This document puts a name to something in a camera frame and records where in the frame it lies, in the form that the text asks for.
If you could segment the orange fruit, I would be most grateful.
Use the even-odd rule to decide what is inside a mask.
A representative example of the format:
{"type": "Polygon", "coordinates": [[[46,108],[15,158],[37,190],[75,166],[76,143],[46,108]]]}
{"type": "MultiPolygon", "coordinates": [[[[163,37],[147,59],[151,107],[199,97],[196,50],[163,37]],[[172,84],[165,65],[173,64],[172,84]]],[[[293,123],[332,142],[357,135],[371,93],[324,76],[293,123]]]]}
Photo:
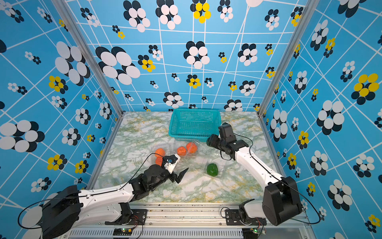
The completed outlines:
{"type": "Polygon", "coordinates": [[[189,154],[194,154],[198,151],[198,146],[194,142],[189,142],[186,145],[186,149],[187,149],[189,154]]]}
{"type": "Polygon", "coordinates": [[[162,163],[163,163],[163,157],[157,157],[155,159],[155,164],[162,166],[162,163]]]}
{"type": "Polygon", "coordinates": [[[188,153],[187,149],[184,146],[180,146],[177,148],[177,154],[179,156],[186,156],[188,153]]]}
{"type": "Polygon", "coordinates": [[[163,157],[166,155],[166,151],[163,149],[163,148],[158,148],[156,149],[155,151],[155,157],[159,158],[159,157],[163,157]]]}

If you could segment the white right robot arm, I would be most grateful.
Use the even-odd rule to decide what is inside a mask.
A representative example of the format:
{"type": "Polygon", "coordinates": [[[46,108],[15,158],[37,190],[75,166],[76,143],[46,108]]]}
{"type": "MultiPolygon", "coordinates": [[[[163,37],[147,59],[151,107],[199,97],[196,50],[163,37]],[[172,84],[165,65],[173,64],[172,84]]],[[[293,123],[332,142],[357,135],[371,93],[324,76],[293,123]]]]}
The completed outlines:
{"type": "Polygon", "coordinates": [[[262,203],[252,199],[239,205],[241,223],[250,225],[255,218],[266,218],[271,224],[278,226],[299,215],[302,204],[295,180],[283,177],[267,166],[252,152],[249,144],[236,138],[230,124],[223,123],[218,130],[218,135],[213,134],[208,138],[207,145],[229,155],[263,187],[262,203]]]}

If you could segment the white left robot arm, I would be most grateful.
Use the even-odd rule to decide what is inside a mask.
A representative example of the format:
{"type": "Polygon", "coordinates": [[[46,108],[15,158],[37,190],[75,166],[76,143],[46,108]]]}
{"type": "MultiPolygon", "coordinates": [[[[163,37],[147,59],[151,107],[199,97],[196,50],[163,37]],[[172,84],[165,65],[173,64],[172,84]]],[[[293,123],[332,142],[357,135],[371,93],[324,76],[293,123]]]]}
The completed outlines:
{"type": "Polygon", "coordinates": [[[97,190],[78,190],[70,186],[42,207],[42,237],[54,239],[73,227],[104,222],[122,225],[132,217],[130,202],[147,197],[167,180],[180,183],[187,170],[174,171],[180,161],[177,154],[164,156],[161,164],[153,164],[128,182],[97,190]]]}

